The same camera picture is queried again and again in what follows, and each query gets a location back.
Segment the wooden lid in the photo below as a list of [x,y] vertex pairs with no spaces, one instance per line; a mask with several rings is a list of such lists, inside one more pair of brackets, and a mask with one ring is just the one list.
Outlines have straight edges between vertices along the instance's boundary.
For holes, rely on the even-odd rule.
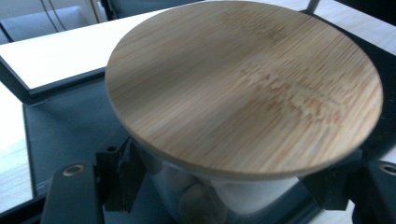
[[234,179],[305,175],[374,128],[382,89],[349,38],[300,12],[251,2],[178,7],[114,49],[106,86],[153,154]]

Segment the round wooden lid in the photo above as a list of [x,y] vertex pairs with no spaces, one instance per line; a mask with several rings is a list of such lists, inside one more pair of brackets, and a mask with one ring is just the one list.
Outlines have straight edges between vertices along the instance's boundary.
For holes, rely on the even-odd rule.
[[251,2],[154,16],[114,49],[106,87],[149,151],[233,179],[305,175],[341,160],[382,106],[365,53],[326,23]]

